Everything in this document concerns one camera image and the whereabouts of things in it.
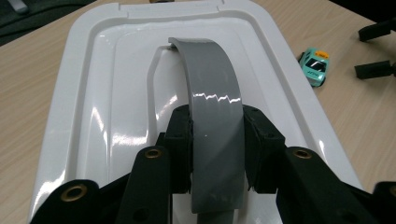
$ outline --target black object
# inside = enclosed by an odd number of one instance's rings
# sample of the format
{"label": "black object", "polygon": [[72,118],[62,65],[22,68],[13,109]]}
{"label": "black object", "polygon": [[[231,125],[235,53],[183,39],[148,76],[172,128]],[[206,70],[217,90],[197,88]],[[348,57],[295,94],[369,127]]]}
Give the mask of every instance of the black object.
{"label": "black object", "polygon": [[396,16],[394,2],[389,0],[330,0],[371,21],[388,21]]}
{"label": "black object", "polygon": [[396,17],[361,28],[359,30],[359,39],[360,41],[367,41],[383,35],[390,35],[390,31],[395,29]]}
{"label": "black object", "polygon": [[149,0],[150,3],[169,3],[175,2],[175,0]]}
{"label": "black object", "polygon": [[[188,111],[187,105],[174,110],[166,133],[137,154],[129,175],[101,189],[91,180],[65,183],[31,223],[171,223],[172,194],[190,189],[193,172]],[[277,190],[283,223],[396,223],[396,182],[378,183],[373,194],[356,189],[340,181],[314,151],[286,147],[284,136],[259,109],[244,105],[244,121],[248,184],[258,193]]]}
{"label": "black object", "polygon": [[[360,41],[364,42],[382,35],[389,35],[391,30],[396,29],[396,17],[389,21],[363,27],[359,30]],[[374,77],[387,77],[392,74],[396,76],[396,63],[390,65],[390,61],[367,63],[355,66],[357,78],[367,79]]]}
{"label": "black object", "polygon": [[0,0],[0,46],[56,21],[95,0],[23,0],[29,11],[20,14]]}
{"label": "black object", "polygon": [[355,66],[356,75],[360,79],[374,77],[387,77],[396,74],[396,63],[390,65],[390,61],[367,63]]}

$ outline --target curved gray strip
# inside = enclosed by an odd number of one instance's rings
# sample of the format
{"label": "curved gray strip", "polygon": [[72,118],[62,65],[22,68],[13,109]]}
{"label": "curved gray strip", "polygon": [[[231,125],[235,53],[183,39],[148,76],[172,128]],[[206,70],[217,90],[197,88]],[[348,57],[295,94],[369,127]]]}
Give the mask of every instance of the curved gray strip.
{"label": "curved gray strip", "polygon": [[245,136],[241,94],[224,50],[206,39],[169,38],[184,63],[193,121],[193,213],[242,207]]}

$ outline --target white plastic container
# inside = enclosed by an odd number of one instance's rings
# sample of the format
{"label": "white plastic container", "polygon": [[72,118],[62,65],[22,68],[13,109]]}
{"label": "white plastic container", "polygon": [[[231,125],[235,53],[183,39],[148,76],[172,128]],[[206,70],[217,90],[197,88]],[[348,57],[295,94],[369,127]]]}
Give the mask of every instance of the white plastic container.
{"label": "white plastic container", "polygon": [[[361,188],[332,126],[271,16],[245,1],[121,6],[82,15],[70,30],[44,136],[30,218],[72,179],[100,187],[129,173],[174,108],[188,103],[180,57],[168,37],[207,38],[230,58],[244,105],[259,108],[338,177]],[[275,195],[247,192],[234,223],[281,223]],[[174,196],[174,223],[194,223],[190,195]]]}

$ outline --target wooden table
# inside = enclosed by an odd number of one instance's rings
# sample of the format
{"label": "wooden table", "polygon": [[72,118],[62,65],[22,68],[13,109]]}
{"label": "wooden table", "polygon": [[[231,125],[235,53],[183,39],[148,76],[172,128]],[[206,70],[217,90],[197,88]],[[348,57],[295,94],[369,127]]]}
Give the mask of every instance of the wooden table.
{"label": "wooden table", "polygon": [[[0,48],[1,223],[27,221],[68,31],[83,12],[105,2],[111,1],[97,1]],[[354,71],[357,64],[396,62],[396,36],[361,43],[358,30],[373,22],[326,0],[256,2],[273,16],[296,57],[307,47],[329,52],[328,79],[315,92],[364,188],[396,180],[396,79],[359,80]]]}

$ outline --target green toy car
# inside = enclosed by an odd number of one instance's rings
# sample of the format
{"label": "green toy car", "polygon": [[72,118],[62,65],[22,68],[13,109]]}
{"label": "green toy car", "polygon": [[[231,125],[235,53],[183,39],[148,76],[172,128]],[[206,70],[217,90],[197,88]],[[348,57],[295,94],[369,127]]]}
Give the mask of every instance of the green toy car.
{"label": "green toy car", "polygon": [[329,67],[329,54],[315,48],[308,48],[299,60],[300,66],[312,87],[323,85]]}

